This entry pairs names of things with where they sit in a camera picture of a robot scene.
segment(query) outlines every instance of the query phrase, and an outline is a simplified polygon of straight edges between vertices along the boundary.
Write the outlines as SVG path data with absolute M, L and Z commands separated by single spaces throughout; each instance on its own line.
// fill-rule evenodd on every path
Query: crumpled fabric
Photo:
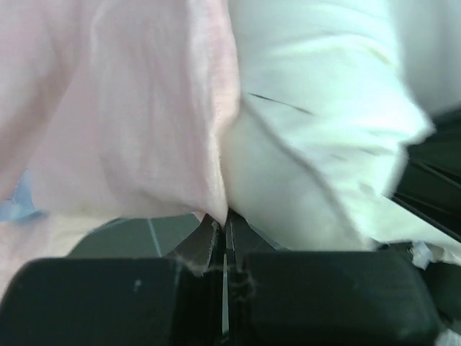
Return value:
M 191 212 L 223 223 L 218 138 L 239 94 L 225 0 L 3 0 L 0 201 L 27 172 L 29 206 L 94 226 Z M 60 232 L 48 217 L 0 223 L 3 270 L 19 250 L 47 253 Z

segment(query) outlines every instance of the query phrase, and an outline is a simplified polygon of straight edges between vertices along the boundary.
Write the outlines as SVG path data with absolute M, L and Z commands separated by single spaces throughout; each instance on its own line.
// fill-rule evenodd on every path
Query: white cloth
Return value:
M 230 206 L 291 249 L 424 241 L 461 263 L 461 244 L 386 198 L 405 147 L 433 133 L 426 112 L 461 104 L 461 1 L 229 6 L 242 88 L 223 139 Z

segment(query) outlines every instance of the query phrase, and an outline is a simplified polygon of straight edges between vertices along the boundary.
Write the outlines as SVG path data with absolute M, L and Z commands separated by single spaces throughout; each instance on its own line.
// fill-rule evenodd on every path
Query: pink fabric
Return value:
M 225 0 L 2 0 L 0 52 L 0 200 L 28 168 L 43 210 L 224 222 L 218 138 L 239 97 Z M 18 231 L 0 224 L 3 268 L 38 236 Z

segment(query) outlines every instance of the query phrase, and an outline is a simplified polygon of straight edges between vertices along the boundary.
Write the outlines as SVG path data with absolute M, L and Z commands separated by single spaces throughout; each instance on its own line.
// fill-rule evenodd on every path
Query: light blue cloth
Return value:
M 41 215 L 32 202 L 30 180 L 30 173 L 26 171 L 13 194 L 0 203 L 0 222 L 26 220 Z

